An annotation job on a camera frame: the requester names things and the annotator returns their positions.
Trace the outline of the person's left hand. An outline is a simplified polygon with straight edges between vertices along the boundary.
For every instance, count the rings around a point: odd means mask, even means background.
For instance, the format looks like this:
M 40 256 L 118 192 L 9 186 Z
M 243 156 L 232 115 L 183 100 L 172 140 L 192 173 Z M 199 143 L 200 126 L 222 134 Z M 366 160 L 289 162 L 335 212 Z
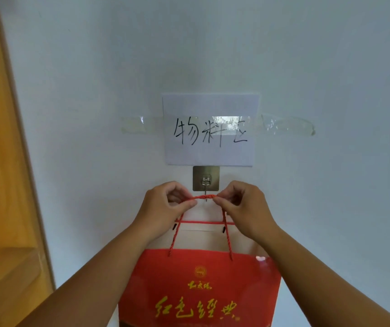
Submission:
M 170 181 L 148 190 L 132 225 L 148 243 L 172 228 L 172 203 L 195 200 L 186 187 Z

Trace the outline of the person's right hand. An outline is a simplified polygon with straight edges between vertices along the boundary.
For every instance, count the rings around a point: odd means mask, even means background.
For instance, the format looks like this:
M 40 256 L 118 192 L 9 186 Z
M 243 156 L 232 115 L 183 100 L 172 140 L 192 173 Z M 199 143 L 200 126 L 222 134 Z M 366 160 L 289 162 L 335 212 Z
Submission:
M 279 231 L 265 195 L 257 186 L 231 181 L 216 197 L 236 198 L 238 208 L 235 215 L 230 217 L 244 236 L 261 243 Z

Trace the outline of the red paper gift bag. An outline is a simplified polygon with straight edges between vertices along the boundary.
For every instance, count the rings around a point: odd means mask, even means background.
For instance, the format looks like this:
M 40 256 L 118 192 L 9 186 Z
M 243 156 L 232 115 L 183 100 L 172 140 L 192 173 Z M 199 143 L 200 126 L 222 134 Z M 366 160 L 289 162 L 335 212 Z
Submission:
M 184 215 L 141 254 L 118 303 L 120 327 L 272 327 L 281 275 L 219 207 Z

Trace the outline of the person's left forearm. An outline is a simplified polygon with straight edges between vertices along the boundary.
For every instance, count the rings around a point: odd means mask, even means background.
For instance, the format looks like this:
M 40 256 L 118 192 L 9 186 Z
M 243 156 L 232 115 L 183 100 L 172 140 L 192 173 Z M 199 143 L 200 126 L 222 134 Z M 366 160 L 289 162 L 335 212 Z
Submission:
M 173 224 L 133 223 L 16 327 L 107 327 L 141 254 Z

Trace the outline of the person's right forearm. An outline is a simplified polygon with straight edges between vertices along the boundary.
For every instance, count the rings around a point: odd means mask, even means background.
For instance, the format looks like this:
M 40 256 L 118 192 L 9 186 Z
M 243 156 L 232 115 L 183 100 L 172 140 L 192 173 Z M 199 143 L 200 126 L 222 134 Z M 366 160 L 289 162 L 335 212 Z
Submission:
M 259 227 L 246 236 L 274 260 L 312 327 L 390 327 L 390 312 L 279 227 Z

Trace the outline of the white paper sign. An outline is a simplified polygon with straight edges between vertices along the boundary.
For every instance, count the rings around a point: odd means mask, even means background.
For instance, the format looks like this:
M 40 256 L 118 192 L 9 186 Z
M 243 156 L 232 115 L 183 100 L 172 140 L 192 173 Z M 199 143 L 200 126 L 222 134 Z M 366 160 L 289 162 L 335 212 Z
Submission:
M 258 94 L 166 93 L 162 102 L 167 165 L 254 165 Z

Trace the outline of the clear tape strip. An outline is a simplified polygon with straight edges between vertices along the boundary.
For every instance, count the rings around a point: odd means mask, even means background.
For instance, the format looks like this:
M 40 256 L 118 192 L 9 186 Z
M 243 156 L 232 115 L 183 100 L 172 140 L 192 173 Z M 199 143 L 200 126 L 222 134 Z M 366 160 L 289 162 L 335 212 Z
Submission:
M 295 116 L 280 117 L 268 113 L 262 113 L 256 118 L 254 131 L 270 136 L 314 136 L 316 134 L 315 126 L 306 119 Z

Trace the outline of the wooden door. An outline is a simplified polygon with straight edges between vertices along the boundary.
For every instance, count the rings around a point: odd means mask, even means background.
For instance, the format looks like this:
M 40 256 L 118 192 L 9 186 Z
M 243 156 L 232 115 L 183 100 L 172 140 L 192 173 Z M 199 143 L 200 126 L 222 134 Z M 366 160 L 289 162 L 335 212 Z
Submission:
M 54 291 L 0 21 L 0 327 Z

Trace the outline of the metal adhesive wall hook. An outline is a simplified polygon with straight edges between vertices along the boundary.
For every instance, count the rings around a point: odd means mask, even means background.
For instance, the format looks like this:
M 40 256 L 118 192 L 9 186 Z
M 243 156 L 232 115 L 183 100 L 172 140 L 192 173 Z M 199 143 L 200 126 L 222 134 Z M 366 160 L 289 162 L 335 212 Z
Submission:
M 220 166 L 193 166 L 192 168 L 192 191 L 219 192 Z

